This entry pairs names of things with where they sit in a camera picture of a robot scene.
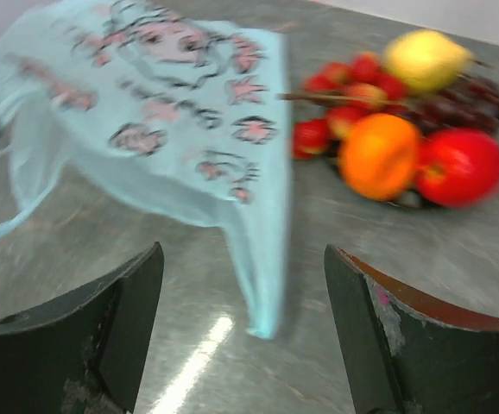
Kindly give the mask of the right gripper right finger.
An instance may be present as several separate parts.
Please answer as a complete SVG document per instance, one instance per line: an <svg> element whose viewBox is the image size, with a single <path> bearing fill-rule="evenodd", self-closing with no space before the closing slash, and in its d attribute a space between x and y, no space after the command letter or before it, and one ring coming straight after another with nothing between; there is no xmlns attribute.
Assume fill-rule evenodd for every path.
<svg viewBox="0 0 499 414"><path fill-rule="evenodd" d="M329 245L327 290L357 413L499 413L499 317Z"/></svg>

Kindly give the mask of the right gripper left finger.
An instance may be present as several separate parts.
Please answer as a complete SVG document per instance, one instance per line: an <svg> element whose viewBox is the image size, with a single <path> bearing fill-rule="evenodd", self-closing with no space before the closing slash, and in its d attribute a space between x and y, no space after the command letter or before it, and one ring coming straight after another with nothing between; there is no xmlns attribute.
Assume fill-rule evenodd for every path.
<svg viewBox="0 0 499 414"><path fill-rule="evenodd" d="M0 320L0 413L131 413L155 323L159 243Z"/></svg>

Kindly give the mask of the orange fruit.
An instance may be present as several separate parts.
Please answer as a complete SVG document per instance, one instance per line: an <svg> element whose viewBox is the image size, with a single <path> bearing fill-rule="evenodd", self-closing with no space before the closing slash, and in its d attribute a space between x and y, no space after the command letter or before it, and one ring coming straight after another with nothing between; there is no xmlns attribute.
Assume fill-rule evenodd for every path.
<svg viewBox="0 0 499 414"><path fill-rule="evenodd" d="M357 194L390 201L406 191L416 172L421 132L398 116L376 113L359 120L338 150L338 169Z"/></svg>

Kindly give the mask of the light blue plastic bag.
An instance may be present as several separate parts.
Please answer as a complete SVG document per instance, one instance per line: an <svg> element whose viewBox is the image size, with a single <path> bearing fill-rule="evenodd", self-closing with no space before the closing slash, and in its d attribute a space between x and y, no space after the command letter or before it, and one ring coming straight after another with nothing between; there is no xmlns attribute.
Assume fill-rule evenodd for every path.
<svg viewBox="0 0 499 414"><path fill-rule="evenodd" d="M275 336L287 289L291 108L282 34L151 1L59 1L0 38L0 127L25 222L64 166L139 210L224 231L249 333Z"/></svg>

